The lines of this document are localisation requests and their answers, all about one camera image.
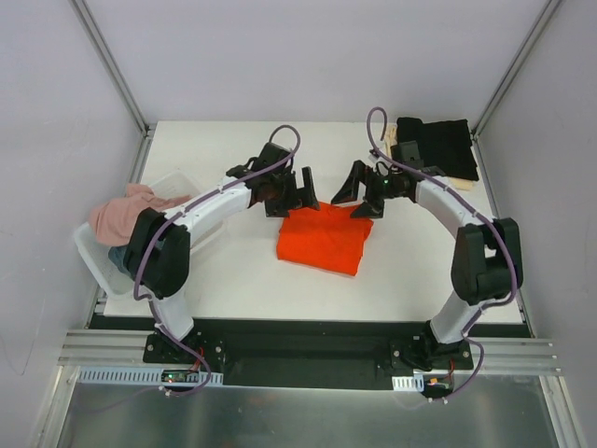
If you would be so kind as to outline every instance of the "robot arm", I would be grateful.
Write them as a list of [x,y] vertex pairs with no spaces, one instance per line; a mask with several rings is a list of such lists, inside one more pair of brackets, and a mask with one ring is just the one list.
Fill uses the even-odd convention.
[[[436,167],[423,167],[423,161],[417,158],[416,147],[410,147],[410,155],[414,157],[407,160],[417,164],[417,169],[442,184],[450,184]],[[419,340],[400,350],[401,359],[412,368],[430,371],[438,357],[457,356],[462,351],[463,331],[467,330],[469,323],[483,307],[504,298],[510,291],[511,277],[504,254],[499,249],[495,250],[497,242],[487,226],[446,189],[410,172],[389,168],[380,161],[375,168],[355,161],[348,179],[332,203],[355,201],[360,183],[366,186],[366,191],[363,202],[353,211],[352,217],[381,218],[386,199],[408,197],[436,217],[456,240],[451,266],[454,291],[441,311],[425,323]],[[510,218],[493,219],[493,225],[514,261],[520,287],[522,262],[518,225]]]
[[133,276],[141,269],[142,259],[158,230],[175,219],[152,247],[142,269],[142,283],[155,296],[150,306],[158,326],[167,329],[176,340],[185,338],[193,328],[185,300],[189,251],[206,232],[255,203],[265,203],[267,217],[286,217],[288,210],[302,207],[319,209],[309,167],[302,169],[302,189],[297,188],[292,161],[273,168],[288,156],[284,148],[267,143],[258,157],[228,170],[217,189],[165,213],[148,208],[137,218],[124,257],[125,266]]

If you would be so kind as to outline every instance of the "plastic bin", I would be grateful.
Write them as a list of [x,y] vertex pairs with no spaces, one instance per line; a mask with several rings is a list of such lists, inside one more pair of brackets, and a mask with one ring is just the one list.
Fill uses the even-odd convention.
[[[164,199],[186,194],[197,196],[201,193],[201,189],[181,171],[170,173],[149,185],[149,187],[153,189],[156,196]],[[191,247],[191,255],[212,242],[222,232],[223,228],[223,222],[215,225]],[[127,275],[120,273],[112,261],[108,259],[110,247],[101,245],[96,241],[95,232],[88,222],[76,230],[75,242],[78,253],[108,297],[130,296],[132,294],[133,281]]]

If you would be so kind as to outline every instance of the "black cloth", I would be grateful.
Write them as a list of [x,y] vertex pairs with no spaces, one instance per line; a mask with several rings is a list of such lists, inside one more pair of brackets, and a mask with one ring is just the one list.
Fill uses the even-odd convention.
[[479,180],[465,119],[423,123],[402,117],[397,121],[397,142],[416,141],[424,166],[436,166],[450,177]]

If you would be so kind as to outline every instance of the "orange cloth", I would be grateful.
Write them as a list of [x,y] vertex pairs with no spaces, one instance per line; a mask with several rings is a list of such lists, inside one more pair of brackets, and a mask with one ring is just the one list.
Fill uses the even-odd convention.
[[319,204],[320,211],[311,208],[290,211],[280,229],[278,259],[356,275],[373,221],[350,218],[356,206]]

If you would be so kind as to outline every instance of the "white tabletop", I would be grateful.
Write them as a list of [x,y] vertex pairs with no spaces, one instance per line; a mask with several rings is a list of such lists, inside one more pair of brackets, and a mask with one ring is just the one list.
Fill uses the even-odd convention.
[[[204,189],[212,188],[230,167],[258,155],[278,124],[161,121],[142,183],[182,170]],[[295,169],[312,167],[317,198],[328,203],[353,161],[367,161],[365,124],[292,124],[302,137]],[[282,131],[274,141],[292,147],[294,135]],[[490,213],[482,182],[464,196]],[[278,260],[280,225],[280,218],[265,217],[262,204],[228,219],[220,238],[191,258],[187,301],[193,316],[425,321],[451,293],[453,238],[408,199],[386,201],[385,217],[375,220],[356,277]],[[132,300],[108,300],[104,313],[150,315],[146,303]],[[513,302],[492,308],[482,321],[520,323],[521,314]]]

